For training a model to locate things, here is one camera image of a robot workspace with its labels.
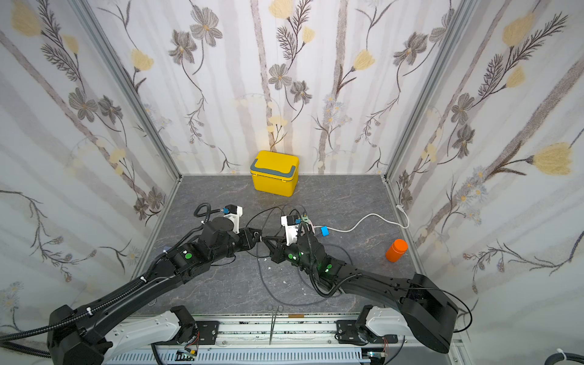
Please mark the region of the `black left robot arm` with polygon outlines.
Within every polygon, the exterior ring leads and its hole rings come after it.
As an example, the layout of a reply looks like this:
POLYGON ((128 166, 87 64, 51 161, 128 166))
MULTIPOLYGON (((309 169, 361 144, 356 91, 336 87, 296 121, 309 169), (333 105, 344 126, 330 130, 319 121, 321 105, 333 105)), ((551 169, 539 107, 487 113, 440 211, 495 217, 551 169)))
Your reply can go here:
POLYGON ((135 312, 163 294, 207 272, 217 261, 255 247, 262 232, 236 228, 208 203, 196 212, 202 223, 159 254, 145 273, 106 296, 76 309, 59 307, 47 326, 1 337, 1 347, 54 364, 102 364, 114 341, 106 336, 135 312))

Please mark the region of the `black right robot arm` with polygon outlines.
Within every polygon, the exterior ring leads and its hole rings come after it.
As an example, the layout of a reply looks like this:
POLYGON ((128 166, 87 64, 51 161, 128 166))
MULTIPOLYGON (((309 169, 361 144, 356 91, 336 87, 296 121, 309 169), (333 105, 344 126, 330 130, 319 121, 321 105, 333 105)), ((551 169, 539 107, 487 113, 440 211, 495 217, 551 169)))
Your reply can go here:
POLYGON ((459 309, 429 278, 393 278, 359 269, 329 255, 312 233, 287 245, 284 237, 264 236, 273 262, 288 262, 307 274, 316 293, 337 291, 365 297, 399 312, 422 345, 441 354, 450 350, 459 309))

